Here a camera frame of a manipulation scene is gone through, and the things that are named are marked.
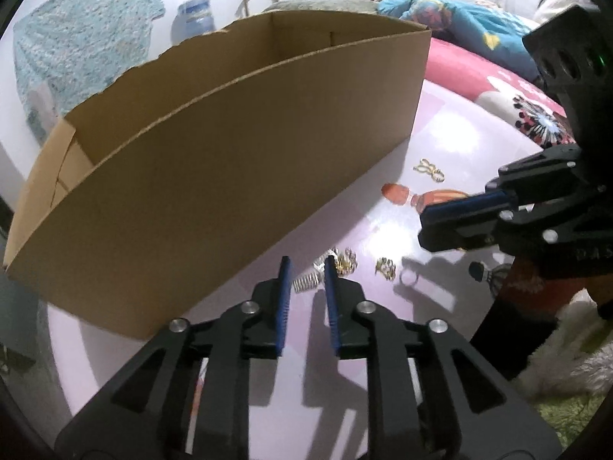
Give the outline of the brown cardboard box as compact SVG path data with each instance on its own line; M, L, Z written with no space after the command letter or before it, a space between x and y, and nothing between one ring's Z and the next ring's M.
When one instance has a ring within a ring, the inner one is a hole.
M277 10L133 67L56 123L6 273L150 337L408 138L429 47L410 21Z

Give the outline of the blue patterned blanket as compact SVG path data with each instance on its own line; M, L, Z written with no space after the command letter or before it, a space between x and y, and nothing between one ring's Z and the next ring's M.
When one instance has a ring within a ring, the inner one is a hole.
M435 38L479 55L528 81L539 77L523 38L532 28L513 13L460 0L381 0L383 16L428 27Z

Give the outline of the blue patterned wall cloth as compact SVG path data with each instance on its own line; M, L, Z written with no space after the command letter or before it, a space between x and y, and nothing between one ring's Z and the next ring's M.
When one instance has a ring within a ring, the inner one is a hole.
M48 0L16 22L13 57L16 88L26 123L44 142L53 123L102 92L131 67L146 61L153 20L164 16L163 0Z

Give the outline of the gold bow charm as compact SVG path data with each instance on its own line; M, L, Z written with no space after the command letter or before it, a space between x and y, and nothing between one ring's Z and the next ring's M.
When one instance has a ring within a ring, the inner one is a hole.
M418 164L413 167L413 170L417 173L427 174L436 183L442 183L446 179L445 173L425 158L422 158Z

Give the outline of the pink floral blanket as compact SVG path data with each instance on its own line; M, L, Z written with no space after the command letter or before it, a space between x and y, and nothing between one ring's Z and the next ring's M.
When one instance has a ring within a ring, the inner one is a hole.
M431 39L425 79L499 117L542 148L575 141L561 105L524 78L463 48Z

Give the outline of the silver rectangular hair clip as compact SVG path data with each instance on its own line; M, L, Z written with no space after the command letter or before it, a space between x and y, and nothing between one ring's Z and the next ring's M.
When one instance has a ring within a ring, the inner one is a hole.
M318 271L312 271L296 277L293 280L292 288L295 293L302 293L314 290L320 283L321 274Z

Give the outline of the grey fuzzy blanket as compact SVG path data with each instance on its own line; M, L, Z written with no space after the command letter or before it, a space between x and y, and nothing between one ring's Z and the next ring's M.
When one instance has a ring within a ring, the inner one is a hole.
M377 13L378 3L372 0L282 0L265 8L268 12L324 10L325 12Z

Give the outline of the gold butterfly charm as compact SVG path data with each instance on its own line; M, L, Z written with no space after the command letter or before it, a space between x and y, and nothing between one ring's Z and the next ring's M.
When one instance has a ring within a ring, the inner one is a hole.
M355 252L350 248L337 253L334 259L337 275L344 277L353 274L357 268L357 259Z

